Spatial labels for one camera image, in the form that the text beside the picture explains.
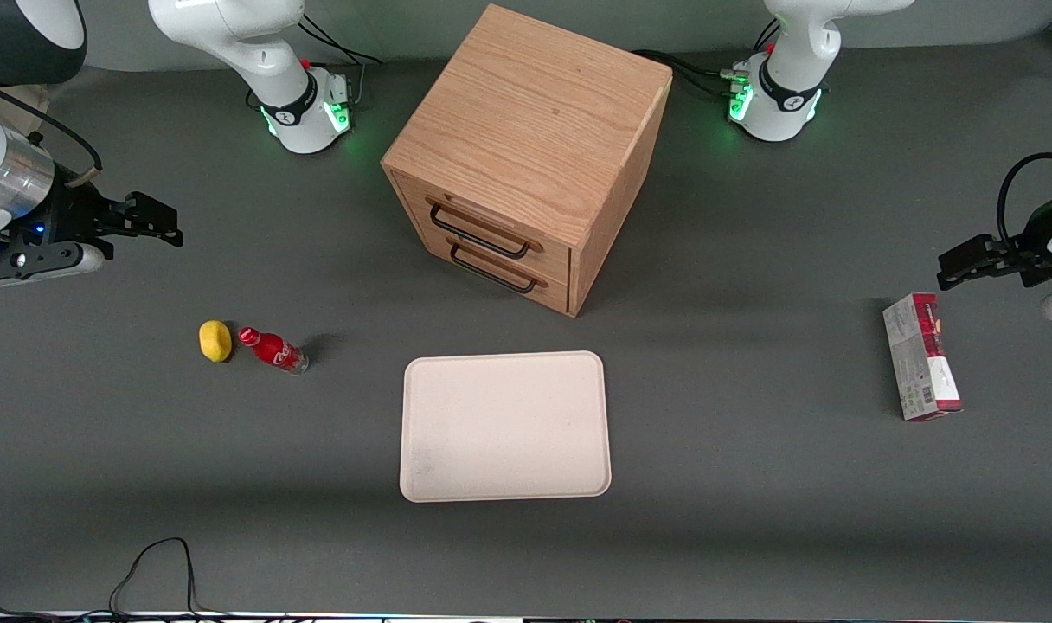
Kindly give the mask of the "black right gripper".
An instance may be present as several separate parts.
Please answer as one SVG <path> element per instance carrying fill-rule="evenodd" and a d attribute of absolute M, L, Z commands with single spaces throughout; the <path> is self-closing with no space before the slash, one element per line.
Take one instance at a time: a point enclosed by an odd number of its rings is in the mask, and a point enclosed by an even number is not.
<path fill-rule="evenodd" d="M 142 192 L 124 197 L 123 215 L 92 184 L 68 188 L 55 184 L 48 196 L 25 216 L 25 236 L 35 243 L 84 243 L 114 259 L 114 236 L 155 238 L 176 248 L 183 245 L 177 212 Z M 125 227 L 125 220 L 132 226 Z"/>

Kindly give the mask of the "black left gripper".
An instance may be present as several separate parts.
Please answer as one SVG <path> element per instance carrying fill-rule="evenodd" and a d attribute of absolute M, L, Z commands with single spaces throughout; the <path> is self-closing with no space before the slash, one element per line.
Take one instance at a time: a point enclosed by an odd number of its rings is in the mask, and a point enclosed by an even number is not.
<path fill-rule="evenodd" d="M 1016 262 L 1021 259 L 1023 268 Z M 1025 288 L 1052 281 L 1052 200 L 1031 213 L 1017 236 L 1017 244 L 1011 238 L 976 235 L 965 242 L 964 249 L 940 254 L 938 263 L 940 292 L 950 292 L 966 281 L 996 279 L 1019 272 Z"/>

